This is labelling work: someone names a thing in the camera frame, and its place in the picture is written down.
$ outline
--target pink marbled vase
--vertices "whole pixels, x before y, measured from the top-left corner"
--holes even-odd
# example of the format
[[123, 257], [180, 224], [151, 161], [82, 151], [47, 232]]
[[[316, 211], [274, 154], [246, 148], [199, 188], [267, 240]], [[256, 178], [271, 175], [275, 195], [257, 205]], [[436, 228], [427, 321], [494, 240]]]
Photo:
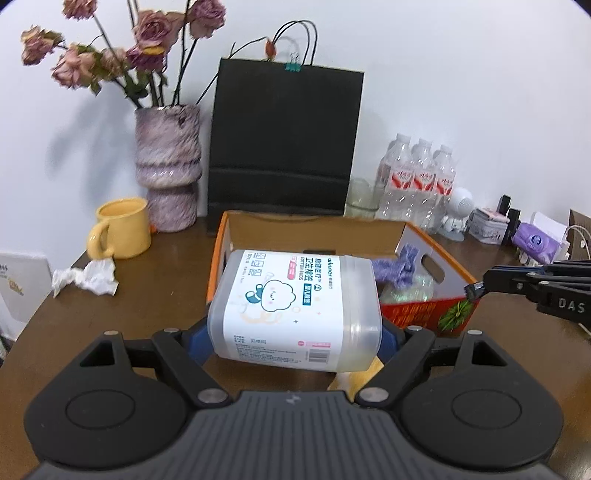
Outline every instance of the pink marbled vase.
[[135, 178], [148, 189], [150, 223], [178, 232], [197, 218], [191, 184], [199, 179], [199, 107], [142, 108], [135, 113]]

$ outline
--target mug handle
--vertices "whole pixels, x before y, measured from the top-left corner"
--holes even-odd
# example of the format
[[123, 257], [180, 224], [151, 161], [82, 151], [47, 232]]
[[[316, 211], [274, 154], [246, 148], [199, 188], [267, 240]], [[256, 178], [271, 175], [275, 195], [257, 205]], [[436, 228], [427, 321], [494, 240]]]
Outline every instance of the mug handle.
[[88, 234], [86, 241], [86, 252], [91, 260], [101, 260], [102, 258], [110, 258], [115, 251], [113, 247], [107, 247], [105, 250], [100, 245], [100, 237], [109, 228], [108, 220], [101, 220], [97, 223]]

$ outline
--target cartoon cloud illustration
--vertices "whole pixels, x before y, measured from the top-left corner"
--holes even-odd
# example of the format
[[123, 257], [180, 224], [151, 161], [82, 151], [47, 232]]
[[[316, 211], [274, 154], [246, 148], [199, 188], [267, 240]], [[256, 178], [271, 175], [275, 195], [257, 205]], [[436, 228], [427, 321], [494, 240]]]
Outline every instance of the cartoon cloud illustration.
[[246, 299], [250, 303], [260, 303], [266, 312], [287, 310], [296, 299], [291, 285], [279, 280], [269, 280], [264, 286], [259, 283], [255, 289], [246, 293]]

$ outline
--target bottle label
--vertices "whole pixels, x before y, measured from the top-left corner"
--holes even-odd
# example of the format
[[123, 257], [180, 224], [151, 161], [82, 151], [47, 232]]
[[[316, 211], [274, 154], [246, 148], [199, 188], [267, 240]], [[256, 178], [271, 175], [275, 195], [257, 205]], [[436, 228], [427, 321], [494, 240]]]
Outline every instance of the bottle label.
[[421, 190], [422, 192], [432, 192], [435, 185], [435, 174], [428, 171], [422, 171], [414, 176], [413, 183], [417, 190]]
[[413, 183], [413, 171], [412, 170], [404, 170], [403, 168], [399, 170], [394, 170], [392, 172], [392, 186], [397, 189], [407, 190]]
[[437, 177], [437, 193], [450, 195], [452, 193], [453, 179]]
[[339, 257], [244, 252], [223, 317], [230, 358], [334, 372], [343, 328]]

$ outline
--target dried rose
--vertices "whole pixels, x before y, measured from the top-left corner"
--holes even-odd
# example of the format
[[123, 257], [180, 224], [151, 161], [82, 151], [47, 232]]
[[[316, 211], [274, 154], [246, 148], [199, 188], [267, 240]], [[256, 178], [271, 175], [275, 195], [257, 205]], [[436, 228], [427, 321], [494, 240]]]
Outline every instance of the dried rose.
[[145, 72], [164, 70], [165, 52], [160, 47], [141, 49], [138, 45], [127, 51], [127, 61], [131, 66]]
[[166, 53], [178, 40], [178, 32], [184, 24], [184, 14], [179, 12], [142, 10], [138, 15], [138, 24], [134, 27], [134, 36], [138, 47], [162, 47]]
[[42, 30], [41, 27], [31, 27], [21, 34], [21, 42], [25, 48], [22, 52], [22, 62], [25, 65], [37, 65], [64, 37], [60, 33]]
[[109, 73], [109, 77], [121, 77], [123, 70], [128, 70], [129, 64], [127, 62], [127, 52], [124, 48], [114, 48], [112, 51], [110, 48], [104, 49], [100, 52], [100, 64]]
[[223, 27], [226, 7], [217, 0], [197, 0], [189, 9], [190, 32], [194, 38], [211, 37], [213, 31]]
[[90, 52], [78, 53], [78, 46], [72, 44], [60, 56], [51, 76], [64, 87], [73, 89], [89, 87], [94, 81], [92, 74], [94, 66], [95, 55]]
[[96, 12], [96, 0], [64, 0], [63, 14], [66, 18], [82, 20]]

